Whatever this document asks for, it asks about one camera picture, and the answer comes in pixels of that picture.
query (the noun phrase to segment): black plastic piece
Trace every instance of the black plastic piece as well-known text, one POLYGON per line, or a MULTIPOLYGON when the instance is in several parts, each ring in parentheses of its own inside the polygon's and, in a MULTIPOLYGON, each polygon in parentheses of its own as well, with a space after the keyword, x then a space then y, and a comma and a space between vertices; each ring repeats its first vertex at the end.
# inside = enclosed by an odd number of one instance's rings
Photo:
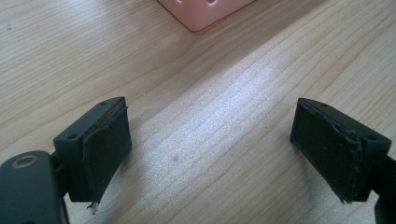
POLYGON ((31 151, 0 166, 0 223, 69 223, 64 204, 98 204, 132 149, 124 97, 96 105, 54 139, 55 152, 31 151))
POLYGON ((57 157, 71 170, 72 202, 99 203, 122 160, 130 153, 123 97, 103 101, 54 139, 57 157))
POLYGON ((374 165, 387 158, 390 140, 321 102, 299 99, 290 141, 342 201, 365 202, 374 165))
POLYGON ((26 152, 3 163, 0 185, 1 223, 68 223, 47 152, 26 152))

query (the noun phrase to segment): black plastic housing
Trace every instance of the black plastic housing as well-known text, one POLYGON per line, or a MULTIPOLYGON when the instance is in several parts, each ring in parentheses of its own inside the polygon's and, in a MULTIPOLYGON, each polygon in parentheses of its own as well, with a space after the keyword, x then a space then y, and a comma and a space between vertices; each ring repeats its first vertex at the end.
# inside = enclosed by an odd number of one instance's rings
POLYGON ((30 151, 0 166, 0 223, 68 223, 50 154, 30 151))
POLYGON ((99 203, 132 147, 125 98, 96 105, 53 142, 59 161, 71 170, 71 201, 99 203))
POLYGON ((391 141, 321 102, 300 98, 290 141, 309 159, 335 194, 347 202, 365 202, 370 174, 383 162, 391 141))

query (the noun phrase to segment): pink plastic box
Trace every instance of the pink plastic box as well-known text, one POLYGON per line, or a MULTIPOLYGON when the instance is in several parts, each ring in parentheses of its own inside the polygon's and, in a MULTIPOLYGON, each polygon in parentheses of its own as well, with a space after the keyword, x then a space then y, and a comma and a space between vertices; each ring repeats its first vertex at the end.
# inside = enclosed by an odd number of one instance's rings
POLYGON ((189 30, 199 31, 254 0, 158 0, 189 30))

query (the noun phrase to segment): wood grain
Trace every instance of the wood grain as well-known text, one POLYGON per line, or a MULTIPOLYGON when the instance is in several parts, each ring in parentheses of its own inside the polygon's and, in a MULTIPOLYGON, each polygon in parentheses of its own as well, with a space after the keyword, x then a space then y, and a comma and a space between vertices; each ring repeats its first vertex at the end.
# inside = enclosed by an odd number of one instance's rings
POLYGON ((65 197, 72 223, 374 223, 289 135, 306 97, 396 140, 395 22, 392 0, 259 0, 191 33, 154 0, 0 1, 0 162, 124 95, 133 153, 96 215, 65 197))

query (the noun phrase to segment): screw hole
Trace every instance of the screw hole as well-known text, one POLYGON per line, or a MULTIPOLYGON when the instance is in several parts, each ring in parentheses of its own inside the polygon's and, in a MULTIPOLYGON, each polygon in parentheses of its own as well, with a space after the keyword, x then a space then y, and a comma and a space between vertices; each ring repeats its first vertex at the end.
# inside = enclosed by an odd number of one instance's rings
POLYGON ((72 133, 69 136, 67 136, 66 138, 70 140, 70 139, 76 138, 77 136, 78 136, 78 134, 72 133))
POLYGON ((35 163, 37 158, 37 155, 24 156, 12 162, 11 166, 16 169, 30 166, 31 164, 35 163))
POLYGON ((372 141, 375 141, 375 140, 376 140, 376 137, 374 137, 374 136, 372 136, 372 135, 368 135, 367 138, 368 138, 369 140, 372 140, 372 141))

